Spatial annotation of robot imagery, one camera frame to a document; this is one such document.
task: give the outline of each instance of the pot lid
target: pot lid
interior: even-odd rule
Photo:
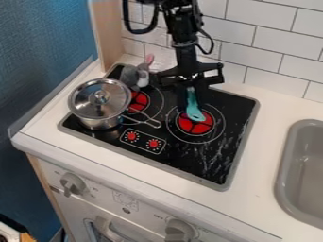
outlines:
[[[115,79],[94,79],[70,95],[69,108],[81,118],[102,119],[120,115],[131,102],[131,91]]]

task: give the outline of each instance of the white countertop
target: white countertop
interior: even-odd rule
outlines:
[[[134,63],[140,60],[123,58]],[[281,237],[283,242],[323,241],[322,230],[287,215],[273,193],[289,128],[302,119],[323,120],[323,104],[247,85],[223,85],[226,91],[259,100],[261,107],[230,189],[217,192],[58,130],[58,123],[69,112],[69,93],[79,83],[103,75],[99,62],[94,62],[20,132],[244,221]]]

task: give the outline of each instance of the black stovetop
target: black stovetop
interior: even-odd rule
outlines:
[[[116,66],[108,77],[118,79],[122,68],[122,65]],[[154,86],[153,81],[152,86],[142,89],[142,93],[133,93],[131,106],[161,121],[160,129],[124,119],[124,125],[113,130],[92,131],[84,128],[71,114],[62,126],[64,130],[72,130],[69,133],[82,133],[88,140],[99,140],[103,146],[109,143],[120,147],[121,153],[126,149],[202,179],[194,181],[206,180],[226,187],[240,159],[257,102],[210,90],[205,94],[208,104],[203,107],[207,120],[196,123],[185,113],[178,112],[173,91]],[[127,112],[125,115],[145,120],[139,113]]]

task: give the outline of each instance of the stainless steel pot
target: stainless steel pot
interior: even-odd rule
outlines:
[[[90,130],[106,130],[119,125],[124,118],[137,124],[147,124],[155,129],[162,123],[146,113],[132,109],[146,120],[122,115],[131,102],[131,90],[116,79],[94,79],[78,86],[69,96],[68,106],[80,122]]]

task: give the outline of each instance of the metal sink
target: metal sink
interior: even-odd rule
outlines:
[[[275,184],[292,217],[323,229],[323,122],[302,120],[289,131]]]

